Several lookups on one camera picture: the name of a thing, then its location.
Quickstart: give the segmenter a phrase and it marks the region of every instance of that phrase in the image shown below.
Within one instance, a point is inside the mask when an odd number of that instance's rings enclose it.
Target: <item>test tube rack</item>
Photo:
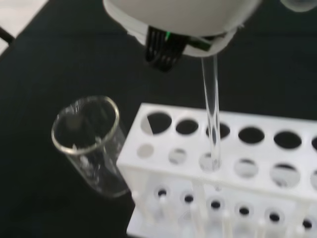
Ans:
[[[317,123],[220,112],[212,171],[206,110],[142,104],[117,166],[143,238],[316,238]]]

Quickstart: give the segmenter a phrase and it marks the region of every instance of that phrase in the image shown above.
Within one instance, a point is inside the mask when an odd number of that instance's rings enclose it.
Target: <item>transparent tube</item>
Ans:
[[[52,127],[55,147],[85,181],[106,197],[128,191],[116,161],[125,141],[119,110],[108,97],[88,97],[63,109]]]
[[[210,58],[202,58],[202,68],[211,145],[211,158],[207,170],[212,172],[218,170],[221,166],[217,55]]]

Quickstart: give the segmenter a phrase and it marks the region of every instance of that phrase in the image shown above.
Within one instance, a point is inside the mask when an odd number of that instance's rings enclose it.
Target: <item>black table surface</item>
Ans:
[[[317,119],[317,10],[266,0],[219,54],[220,109]],[[126,237],[130,195],[92,191],[51,142],[59,110],[107,95],[127,130],[142,102],[204,108],[201,62],[169,74],[101,0],[51,0],[0,58],[0,237]]]

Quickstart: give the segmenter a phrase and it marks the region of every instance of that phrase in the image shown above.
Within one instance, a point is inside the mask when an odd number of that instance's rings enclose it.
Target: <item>rack hole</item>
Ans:
[[[313,224],[309,219],[304,219],[303,227],[305,228],[306,231],[308,231],[313,227]]]
[[[270,177],[280,188],[295,187],[300,180],[300,174],[298,171],[289,164],[275,165],[270,170]]]
[[[211,207],[214,209],[214,210],[218,210],[220,208],[221,204],[219,201],[215,200],[213,202],[211,202]]]
[[[176,126],[176,131],[182,135],[190,135],[198,129],[198,124],[194,120],[182,120]]]
[[[248,216],[249,214],[249,209],[247,207],[240,207],[239,213],[241,216]]]
[[[290,131],[282,131],[275,135],[275,143],[284,149],[295,149],[302,144],[301,138]]]
[[[312,140],[312,146],[315,150],[317,150],[317,137]]]
[[[154,152],[154,147],[150,144],[144,144],[139,147],[137,154],[140,158],[146,159],[150,157]]]
[[[234,167],[235,172],[242,178],[249,179],[254,177],[259,169],[258,166],[249,159],[239,160]]]
[[[166,196],[167,195],[167,191],[166,191],[166,189],[160,189],[159,191],[158,191],[158,196],[159,197],[161,197],[161,196]]]
[[[168,155],[168,160],[174,165],[180,165],[186,160],[186,152],[183,149],[172,150]]]
[[[157,135],[166,131],[172,124],[172,118],[166,113],[152,113],[142,119],[141,129],[149,135]]]
[[[194,201],[194,197],[191,194],[187,194],[184,197],[184,201],[185,201],[185,203],[191,203],[192,201]]]
[[[213,160],[211,158],[211,153],[203,154],[199,159],[199,166],[204,172],[211,172],[219,169],[220,161]]]
[[[223,123],[220,123],[220,138],[224,139],[230,134],[230,128]]]
[[[272,213],[270,213],[270,215],[269,215],[269,219],[272,221],[272,222],[274,222],[274,223],[277,223],[277,222],[279,222],[279,215],[277,214],[277,213],[275,213],[275,212],[272,212]]]
[[[264,133],[256,127],[247,127],[239,132],[239,138],[245,143],[256,144],[264,139]]]

